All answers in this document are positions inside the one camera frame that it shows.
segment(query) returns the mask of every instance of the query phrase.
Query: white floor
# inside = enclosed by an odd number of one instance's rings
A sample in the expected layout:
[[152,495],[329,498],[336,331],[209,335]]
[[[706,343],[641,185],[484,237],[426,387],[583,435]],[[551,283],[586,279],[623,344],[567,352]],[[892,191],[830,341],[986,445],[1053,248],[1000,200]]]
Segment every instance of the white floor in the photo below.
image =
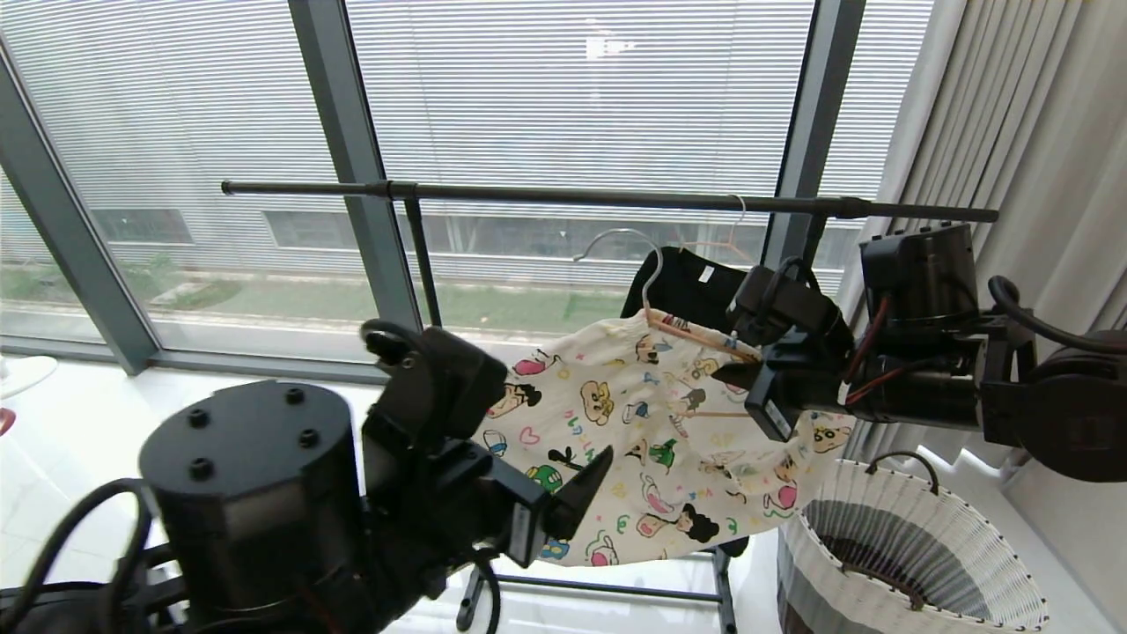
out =
[[[110,366],[63,363],[45,383],[3,405],[17,413],[16,425],[0,438],[0,587],[23,578],[54,524],[98,484],[136,476],[136,456],[148,434],[169,414],[208,396],[213,391],[251,381],[247,377],[149,370],[131,379]],[[327,386],[344,396],[358,426],[378,390]],[[1021,555],[1049,598],[1051,632],[1112,634],[1073,583],[1067,572],[1021,520],[997,489],[994,475],[973,458],[942,470],[943,484],[977,507],[999,527]],[[53,581],[109,577],[132,525],[133,502],[121,498],[96,511],[76,533],[52,571]],[[753,539],[748,552],[733,562],[731,587],[739,629],[780,632],[775,615],[775,536]],[[515,573],[499,563],[498,570]],[[560,569],[535,564],[540,577],[710,592],[707,559],[653,562],[614,569]],[[468,573],[450,580],[437,601],[423,600],[389,632],[453,632],[453,619]],[[594,598],[588,593],[544,592],[506,587],[502,632],[718,632],[716,608],[622,596]],[[472,632],[488,620],[488,599]]]

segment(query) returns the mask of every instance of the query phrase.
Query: screw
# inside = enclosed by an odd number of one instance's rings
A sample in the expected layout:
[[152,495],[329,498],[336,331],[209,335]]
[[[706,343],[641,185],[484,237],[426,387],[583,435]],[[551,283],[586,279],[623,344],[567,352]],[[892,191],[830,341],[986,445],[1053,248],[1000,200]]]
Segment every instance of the screw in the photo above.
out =
[[192,480],[195,481],[207,480],[214,472],[215,465],[213,465],[207,458],[196,458],[195,461],[192,461],[192,465],[188,466],[188,475],[190,475]]
[[320,440],[320,437],[318,436],[317,430],[305,430],[298,437],[298,445],[309,449],[316,446],[318,440]]
[[207,412],[196,409],[188,412],[188,425],[195,429],[207,426]]

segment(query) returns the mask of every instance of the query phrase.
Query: cartoon print shirt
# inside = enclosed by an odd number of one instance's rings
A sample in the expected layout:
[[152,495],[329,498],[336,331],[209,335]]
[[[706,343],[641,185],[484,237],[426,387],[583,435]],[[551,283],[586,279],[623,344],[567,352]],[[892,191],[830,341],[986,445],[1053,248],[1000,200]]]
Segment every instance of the cartoon print shirt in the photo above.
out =
[[[758,352],[653,310],[682,331]],[[770,530],[814,494],[853,428],[840,414],[805,412],[787,443],[744,413],[746,391],[711,378],[739,360],[651,329],[642,312],[604,320],[509,369],[505,396],[474,440],[558,491],[604,447],[614,464],[575,538],[541,557],[614,565],[677,557]]]

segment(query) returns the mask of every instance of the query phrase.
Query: grass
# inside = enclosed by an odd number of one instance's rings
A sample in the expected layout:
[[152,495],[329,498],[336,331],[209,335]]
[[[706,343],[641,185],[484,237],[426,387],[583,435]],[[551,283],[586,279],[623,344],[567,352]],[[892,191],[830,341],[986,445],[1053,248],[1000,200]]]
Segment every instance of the grass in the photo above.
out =
[[[142,302],[176,287],[187,276],[165,261],[122,267],[130,291]],[[490,331],[570,333],[592,322],[616,316],[623,293],[567,288],[509,288],[440,284],[443,323],[451,328]],[[423,288],[416,287],[425,304]],[[0,296],[24,301],[79,303],[56,267],[0,267]],[[363,322],[376,315],[367,284],[348,280],[216,279],[197,293],[161,310],[206,310],[259,314],[274,319]]]

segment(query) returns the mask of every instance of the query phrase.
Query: woven basket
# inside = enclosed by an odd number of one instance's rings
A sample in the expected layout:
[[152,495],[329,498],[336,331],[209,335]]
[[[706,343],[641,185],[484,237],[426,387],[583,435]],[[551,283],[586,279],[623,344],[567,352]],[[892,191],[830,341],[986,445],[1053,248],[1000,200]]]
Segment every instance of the woven basket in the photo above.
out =
[[[931,484],[877,468],[919,459]],[[779,533],[787,634],[1040,632],[1046,600],[997,530],[923,457],[838,461]]]

